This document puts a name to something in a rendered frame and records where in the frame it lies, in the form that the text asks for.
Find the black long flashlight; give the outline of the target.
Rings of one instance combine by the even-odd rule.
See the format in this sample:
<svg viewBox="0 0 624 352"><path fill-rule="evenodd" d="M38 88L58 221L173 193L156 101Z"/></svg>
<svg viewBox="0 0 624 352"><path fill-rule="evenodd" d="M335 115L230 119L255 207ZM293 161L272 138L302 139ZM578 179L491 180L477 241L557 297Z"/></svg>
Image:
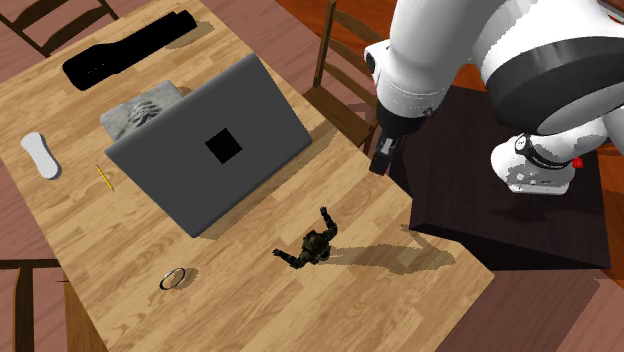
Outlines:
<svg viewBox="0 0 624 352"><path fill-rule="evenodd" d="M170 12L128 37L96 44L66 60L62 69L69 81L85 91L119 74L197 27L187 11Z"/></svg>

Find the white oblong remote control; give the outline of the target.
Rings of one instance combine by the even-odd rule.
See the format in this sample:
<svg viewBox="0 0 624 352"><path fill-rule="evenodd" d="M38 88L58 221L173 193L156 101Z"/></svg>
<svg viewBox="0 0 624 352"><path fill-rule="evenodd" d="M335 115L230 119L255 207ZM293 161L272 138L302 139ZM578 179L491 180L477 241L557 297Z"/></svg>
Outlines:
<svg viewBox="0 0 624 352"><path fill-rule="evenodd" d="M31 157L41 177L55 180L61 175L62 168L41 133L28 133L21 139L20 145Z"/></svg>

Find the light wooden table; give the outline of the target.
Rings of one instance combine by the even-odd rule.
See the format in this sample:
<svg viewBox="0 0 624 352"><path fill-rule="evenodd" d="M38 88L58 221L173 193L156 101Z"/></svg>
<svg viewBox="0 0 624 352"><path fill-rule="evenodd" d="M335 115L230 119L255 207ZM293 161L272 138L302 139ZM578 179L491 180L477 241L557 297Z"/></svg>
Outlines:
<svg viewBox="0 0 624 352"><path fill-rule="evenodd" d="M171 11L212 30L77 90L62 64ZM493 279L461 244L404 230L410 197L284 79L316 139L306 157L203 237L191 238L105 155L106 110L164 80L196 89L249 53L201 0L153 0L0 84L0 159L109 352L434 352ZM21 139L62 168L40 176ZM111 191L96 169L102 169ZM330 256L294 269L311 230Z"/></svg>

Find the dark wooden chair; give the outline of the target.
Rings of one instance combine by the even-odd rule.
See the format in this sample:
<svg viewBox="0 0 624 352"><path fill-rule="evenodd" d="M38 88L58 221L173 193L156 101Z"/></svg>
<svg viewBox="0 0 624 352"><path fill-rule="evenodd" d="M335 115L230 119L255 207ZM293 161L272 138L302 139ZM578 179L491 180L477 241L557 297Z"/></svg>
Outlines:
<svg viewBox="0 0 624 352"><path fill-rule="evenodd" d="M13 286L12 352L36 352L34 270L60 267L57 259L0 259L0 270L16 270Z"/></svg>
<svg viewBox="0 0 624 352"><path fill-rule="evenodd" d="M350 110L346 104L341 102L322 86L322 78L325 72L329 73L343 86L356 94L363 102L375 108L377 105L377 98L340 68L328 63L327 53L329 49L332 49L353 67L367 75L370 73L370 69L362 55L356 54L341 41L331 38L332 26L335 22L339 23L367 44L379 42L382 40L382 37L351 14L337 10L336 4L337 0L328 0L313 84L312 87L303 94L303 97L345 137L357 147L361 147L365 154L368 154L374 133L379 125L378 120L374 118L371 123L367 123L360 118L355 112Z"/></svg>
<svg viewBox="0 0 624 352"><path fill-rule="evenodd" d="M0 25L44 57L102 19L119 19L111 0L0 0Z"/></svg>

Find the yellow pencil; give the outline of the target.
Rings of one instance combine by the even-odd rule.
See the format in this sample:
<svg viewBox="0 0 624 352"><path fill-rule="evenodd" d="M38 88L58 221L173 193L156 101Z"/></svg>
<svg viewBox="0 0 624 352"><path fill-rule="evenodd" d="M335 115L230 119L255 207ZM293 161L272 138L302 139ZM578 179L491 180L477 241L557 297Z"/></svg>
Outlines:
<svg viewBox="0 0 624 352"><path fill-rule="evenodd" d="M106 183L106 185L108 186L108 188L111 191L114 191L114 187L112 186L112 184L110 183L110 181L108 180L108 178L106 177L106 175L104 174L102 169L97 164L96 164L96 169L97 169L98 173L100 174L100 176L102 177L102 179L104 180L104 182Z"/></svg>

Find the grey laptop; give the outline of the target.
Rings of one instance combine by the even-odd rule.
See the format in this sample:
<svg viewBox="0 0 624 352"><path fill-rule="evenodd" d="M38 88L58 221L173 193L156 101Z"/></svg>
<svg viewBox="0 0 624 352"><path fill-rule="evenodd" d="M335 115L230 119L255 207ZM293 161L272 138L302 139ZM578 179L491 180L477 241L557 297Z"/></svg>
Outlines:
<svg viewBox="0 0 624 352"><path fill-rule="evenodd" d="M311 142L260 58L250 53L105 153L197 237Z"/></svg>

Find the dark soldier figure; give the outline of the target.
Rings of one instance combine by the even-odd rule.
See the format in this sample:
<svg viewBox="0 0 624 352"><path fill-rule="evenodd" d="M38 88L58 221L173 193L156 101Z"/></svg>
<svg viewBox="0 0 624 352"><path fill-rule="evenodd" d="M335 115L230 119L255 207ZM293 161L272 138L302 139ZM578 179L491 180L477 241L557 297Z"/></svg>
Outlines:
<svg viewBox="0 0 624 352"><path fill-rule="evenodd" d="M272 254L287 262L294 269L300 269L308 263L316 265L321 261L326 261L330 256L330 242L337 235L338 227L325 206L320 208L320 214L327 229L323 232L311 230L306 234L303 238L301 252L297 257L279 249L273 249Z"/></svg>

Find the dark brown robot stand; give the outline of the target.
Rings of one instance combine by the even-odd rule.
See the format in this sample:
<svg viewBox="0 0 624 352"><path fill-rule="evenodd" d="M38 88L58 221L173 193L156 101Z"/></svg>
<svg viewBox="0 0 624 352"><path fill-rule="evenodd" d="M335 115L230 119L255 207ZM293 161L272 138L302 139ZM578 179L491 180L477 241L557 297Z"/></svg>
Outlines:
<svg viewBox="0 0 624 352"><path fill-rule="evenodd" d="M413 199L411 229L461 243L490 270L610 267L596 153L583 155L563 195L513 193L490 155L514 134L497 123L486 93L451 87L390 167Z"/></svg>

